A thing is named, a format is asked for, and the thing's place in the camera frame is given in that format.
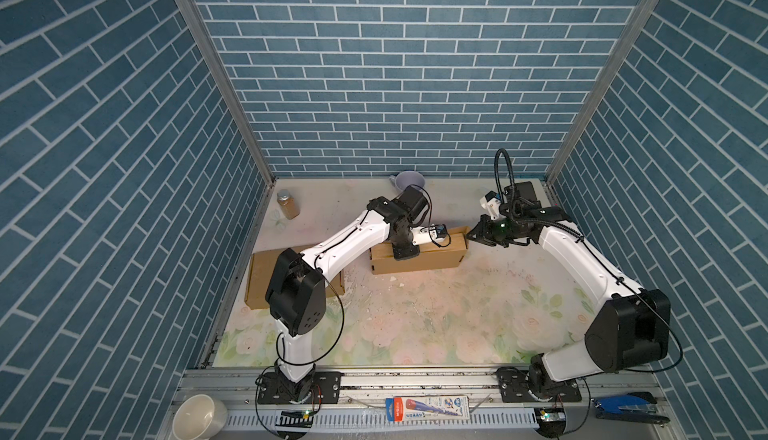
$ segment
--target white mug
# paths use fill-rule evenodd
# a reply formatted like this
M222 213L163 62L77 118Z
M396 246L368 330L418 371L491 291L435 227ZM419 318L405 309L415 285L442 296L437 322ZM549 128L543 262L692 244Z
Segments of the white mug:
M390 175L389 181L401 192L408 188L409 185L416 185L424 188L425 183L424 176L414 170L405 170L400 172L397 176Z
M226 407L217 398L196 395L187 398L174 416L173 430L178 440L208 440L226 423Z

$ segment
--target table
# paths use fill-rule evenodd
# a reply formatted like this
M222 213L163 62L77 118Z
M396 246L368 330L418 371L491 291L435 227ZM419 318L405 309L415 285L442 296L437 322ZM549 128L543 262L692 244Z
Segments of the table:
M541 182L532 182L548 205ZM254 252L319 243L371 198L397 195L388 179L280 179L274 191L283 188L302 213L287 220L273 195ZM483 213L480 197L495 190L493 179L428 179L426 188L434 203L432 222L448 227L474 226ZM528 363L536 353L581 339L594 317L587 295L535 244L503 249L470 242L458 268L391 275L373 275L364 254L344 275L344 333L321 365ZM248 308L244 292L243 283L214 367L274 363L274 320L268 310ZM339 303L329 299L325 317L312 330L315 356L332 345L340 323Z

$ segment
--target blue stapler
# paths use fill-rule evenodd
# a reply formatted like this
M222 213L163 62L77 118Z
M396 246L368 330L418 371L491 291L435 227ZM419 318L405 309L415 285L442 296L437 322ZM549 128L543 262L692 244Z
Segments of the blue stapler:
M656 398L650 392L632 392L606 398L596 398L595 417L621 422L652 423L663 425L669 422L665 416L656 415Z

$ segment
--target brick wall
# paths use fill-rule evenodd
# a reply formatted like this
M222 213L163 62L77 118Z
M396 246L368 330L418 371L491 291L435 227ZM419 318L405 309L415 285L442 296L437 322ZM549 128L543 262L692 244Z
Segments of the brick wall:
M768 0L661 0L556 185L669 295L685 360L658 378L689 438L766 437L767 28Z
M281 176L541 176L638 0L197 0Z
M173 0L0 0L0 438L155 434L263 188Z

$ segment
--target spice jar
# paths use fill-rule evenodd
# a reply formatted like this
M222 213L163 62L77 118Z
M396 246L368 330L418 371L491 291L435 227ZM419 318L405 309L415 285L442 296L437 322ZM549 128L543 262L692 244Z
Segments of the spice jar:
M285 215L288 220L296 218L300 213L299 206L296 205L296 201L288 190L277 192L277 204L280 205L283 215Z

